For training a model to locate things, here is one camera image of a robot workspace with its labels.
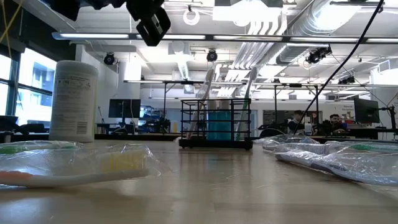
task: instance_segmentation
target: ductwork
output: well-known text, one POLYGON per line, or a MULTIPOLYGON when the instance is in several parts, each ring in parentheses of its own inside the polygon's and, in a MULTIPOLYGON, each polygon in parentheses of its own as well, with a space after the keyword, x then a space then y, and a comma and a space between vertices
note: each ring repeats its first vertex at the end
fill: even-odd
MULTIPOLYGON (((287 35, 328 36, 347 23, 360 6, 330 5, 332 0, 315 1, 298 21, 287 31, 287 35)), ((308 47, 293 47, 274 44, 260 64, 288 65, 307 53, 308 47)))

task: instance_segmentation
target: window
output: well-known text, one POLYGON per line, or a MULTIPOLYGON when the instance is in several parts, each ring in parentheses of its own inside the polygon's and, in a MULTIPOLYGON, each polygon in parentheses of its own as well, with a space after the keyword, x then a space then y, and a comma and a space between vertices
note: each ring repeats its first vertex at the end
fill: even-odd
POLYGON ((7 97, 8 97, 8 82, 10 79, 11 59, 0 55, 0 115, 6 114, 7 97))
POLYGON ((52 96, 36 93, 30 90, 18 89, 18 99, 15 116, 18 125, 44 124, 50 127, 52 96))
POLYGON ((56 62, 26 49, 21 54, 15 116, 18 125, 50 126, 56 62))
POLYGON ((11 59, 3 55, 0 55, 0 78, 9 80, 10 79, 10 69, 11 69, 11 59))
POLYGON ((8 86, 0 84, 0 115, 6 114, 8 86))
POLYGON ((57 63, 43 55, 26 49, 21 54, 18 82, 24 85, 53 91, 57 63))

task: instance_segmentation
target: black cable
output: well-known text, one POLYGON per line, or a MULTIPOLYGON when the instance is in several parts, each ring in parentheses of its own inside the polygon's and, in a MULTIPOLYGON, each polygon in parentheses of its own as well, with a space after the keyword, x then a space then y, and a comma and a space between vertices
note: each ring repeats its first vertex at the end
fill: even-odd
MULTIPOLYGON (((304 119, 304 115, 307 114, 308 110, 310 109, 310 107, 313 105, 313 103, 315 102, 315 100, 319 97, 320 93, 322 92, 322 90, 327 86, 327 84, 330 82, 330 80, 338 73, 338 71, 340 71, 341 68, 343 68, 343 66, 348 62, 348 60, 353 56, 353 54, 355 53, 356 49, 358 49, 359 45, 361 44, 362 40, 365 38, 366 33, 368 32, 374 18, 377 16, 378 12, 380 11, 381 6, 383 5, 384 0, 380 0, 379 4, 377 5, 376 9, 374 10, 368 24, 365 27, 365 30, 363 30, 363 33, 361 34, 361 37, 358 39, 357 43, 355 44, 354 48, 352 49, 352 51, 349 53, 349 55, 346 57, 346 59, 344 60, 344 62, 342 64, 340 64, 340 66, 336 69, 335 72, 333 72, 333 74, 331 74, 331 76, 328 78, 328 80, 325 82, 325 84, 320 88, 320 90, 318 91, 317 95, 314 97, 314 99, 311 101, 311 103, 309 104, 309 106, 307 107, 307 109, 305 110, 303 116, 301 116, 300 118, 300 122, 301 123, 304 119)), ((296 129, 294 130, 294 134, 297 132, 297 129, 299 128, 299 126, 296 126, 296 129)))

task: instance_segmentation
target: person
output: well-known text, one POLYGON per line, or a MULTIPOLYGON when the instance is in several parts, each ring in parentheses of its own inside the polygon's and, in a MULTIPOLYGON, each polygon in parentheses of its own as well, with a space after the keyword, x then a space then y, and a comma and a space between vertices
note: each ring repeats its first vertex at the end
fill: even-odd
POLYGON ((293 113, 293 120, 287 124, 289 128, 288 134, 293 134, 294 130, 297 128, 296 134, 304 134, 304 124, 300 124, 300 119, 303 116, 303 112, 300 110, 294 111, 293 113))
POLYGON ((330 115, 330 120, 323 122, 323 132, 327 134, 338 134, 338 133, 345 133, 347 129, 343 126, 341 122, 339 122, 340 116, 338 114, 330 115))

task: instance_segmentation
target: desk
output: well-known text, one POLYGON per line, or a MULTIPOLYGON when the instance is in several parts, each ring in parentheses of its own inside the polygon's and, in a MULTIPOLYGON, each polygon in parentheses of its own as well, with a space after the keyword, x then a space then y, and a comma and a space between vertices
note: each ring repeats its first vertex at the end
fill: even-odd
POLYGON ((357 138, 379 139, 379 133, 396 133, 398 129, 359 128, 350 129, 349 134, 357 138))
MULTIPOLYGON (((122 141, 95 141, 109 146, 122 141)), ((147 144, 175 172, 64 189, 0 187, 0 223, 397 223, 398 201, 252 152, 147 144)))

